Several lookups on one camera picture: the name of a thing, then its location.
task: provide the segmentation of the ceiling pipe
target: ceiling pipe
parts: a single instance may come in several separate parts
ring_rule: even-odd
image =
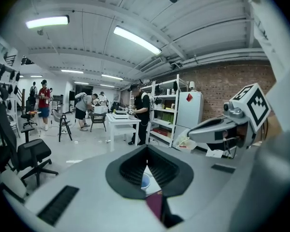
[[[168,62],[170,62],[170,63],[173,63],[173,62],[176,62],[176,61],[181,61],[182,59],[181,59],[181,57],[176,57],[176,58],[171,58],[171,59],[167,59],[167,61]]]
[[[185,61],[182,61],[182,64],[194,62],[195,59],[200,60],[203,58],[210,58],[210,57],[216,57],[216,56],[233,54],[233,53],[250,53],[250,52],[264,52],[264,51],[262,50],[262,48],[242,48],[242,49],[227,50],[227,51],[205,54],[202,56],[195,56],[194,58],[190,58]]]
[[[241,57],[232,57],[232,58],[226,58],[226,59],[212,59],[209,61],[203,61],[201,63],[196,63],[196,62],[192,62],[192,63],[188,63],[185,64],[182,69],[187,69],[187,68],[192,68],[192,67],[197,67],[197,66],[201,66],[201,65],[205,65],[205,64],[213,64],[213,63],[219,63],[219,62],[228,62],[228,61],[236,61],[236,60],[268,60],[268,58],[266,56],[264,57],[253,57],[253,56],[241,56]]]
[[[190,63],[186,63],[183,64],[182,67],[186,67],[189,64],[200,64],[200,63],[206,63],[206,62],[211,62],[211,61],[215,61],[215,60],[228,60],[231,58],[239,58],[239,57],[261,57],[264,58],[266,57],[265,53],[233,53],[233,54],[228,54],[228,55],[222,55],[222,56],[215,56],[215,57],[211,57],[211,58],[203,58],[198,60],[197,58]]]
[[[198,67],[198,66],[202,66],[202,65],[207,65],[207,64],[212,64],[212,63],[220,63],[220,62],[228,62],[228,61],[245,61],[245,60],[263,60],[263,61],[267,61],[268,58],[266,57],[266,55],[264,54],[264,57],[235,57],[235,58],[227,58],[227,59],[217,59],[217,60],[211,60],[211,61],[206,61],[203,63],[197,63],[197,62],[191,62],[186,64],[185,66],[180,68],[180,71],[185,70],[185,69],[189,69],[189,68],[193,68],[193,67]],[[173,70],[173,71],[169,71],[163,74],[159,74],[156,76],[152,76],[151,79],[156,79],[162,76],[166,76],[169,74],[172,74],[174,72],[177,72],[179,70]]]

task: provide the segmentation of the white floor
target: white floor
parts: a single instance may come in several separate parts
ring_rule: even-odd
[[[69,138],[68,134],[63,134],[61,136],[61,142],[58,141],[58,131],[59,127],[56,122],[53,121],[53,126],[49,128],[48,131],[42,130],[41,136],[38,134],[30,135],[29,140],[41,138],[51,149],[52,154],[50,155],[50,159],[52,160],[52,164],[47,164],[45,168],[53,171],[57,171],[59,173],[63,172],[65,169],[70,167],[71,165],[85,160],[87,158],[95,157],[101,154],[107,154],[110,152],[110,144],[107,143],[107,133],[104,130],[103,124],[94,124],[92,127],[92,132],[90,132],[90,127],[88,131],[80,131],[78,121],[76,124],[74,123],[74,114],[67,115],[68,120],[72,123],[70,126],[72,132],[72,141]],[[18,124],[22,129],[22,124],[25,122],[24,119],[19,119]],[[87,123],[91,125],[91,120],[87,119]],[[132,137],[131,135],[127,135],[127,141],[124,141],[124,136],[116,136],[115,137],[115,150],[120,150],[121,148],[130,148],[131,150],[136,149],[135,145],[128,145]],[[20,138],[17,137],[17,145],[20,145],[25,142],[25,135],[21,134]],[[162,142],[153,142],[151,144],[159,144],[163,145]],[[27,168],[23,171],[19,172],[19,176],[23,176],[25,173],[30,171],[31,168]],[[40,174],[40,182],[41,185],[49,181],[50,179],[55,178],[54,174]],[[35,175],[28,177],[25,180],[27,184],[28,193],[31,194],[36,188],[36,178]]]

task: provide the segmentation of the white wall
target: white wall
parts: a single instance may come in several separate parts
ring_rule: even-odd
[[[73,83],[71,83],[69,80],[66,80],[64,78],[56,78],[56,79],[50,79],[47,78],[47,87],[53,88],[53,95],[63,95],[63,107],[62,112],[65,113],[69,110],[69,92],[73,89]],[[21,78],[18,82],[18,88],[22,91],[24,88],[25,91],[25,97],[29,96],[30,87],[32,86],[32,83],[36,83],[36,87],[38,91],[40,88],[42,88],[41,82],[43,81],[43,78]]]

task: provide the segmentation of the paper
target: paper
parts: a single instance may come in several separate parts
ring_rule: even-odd
[[[217,149],[210,150],[210,149],[208,149],[207,153],[206,153],[206,156],[207,157],[214,157],[214,158],[221,158],[222,154],[223,154],[222,150],[217,150]]]

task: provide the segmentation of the fluorescent light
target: fluorescent light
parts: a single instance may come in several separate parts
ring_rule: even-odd
[[[47,17],[41,18],[33,21],[26,22],[27,28],[37,28],[37,27],[44,27],[50,25],[67,25],[69,23],[69,17],[67,15],[64,16],[54,16],[54,17]]]
[[[124,37],[128,40],[131,40],[137,44],[139,44],[140,46],[146,48],[147,50],[151,51],[152,53],[159,55],[161,53],[161,50],[156,48],[154,45],[152,45],[151,43],[147,42],[146,40],[143,40],[142,38],[140,38],[139,36],[136,36],[133,33],[130,33],[120,27],[116,27],[114,30],[114,34],[117,34],[121,37]]]
[[[115,77],[115,76],[111,76],[111,75],[104,75],[104,74],[102,74],[101,76],[110,77],[110,78],[114,78],[114,79],[118,79],[118,80],[124,80],[123,78]]]
[[[76,84],[84,84],[84,85],[88,85],[89,83],[82,83],[82,82],[74,82]]]
[[[80,73],[80,74],[84,74],[84,72],[80,72],[80,71],[70,71],[70,70],[61,70],[62,72],[70,72],[70,73]]]
[[[114,86],[110,86],[110,85],[105,85],[105,84],[100,84],[101,86],[104,86],[104,87],[114,87]]]

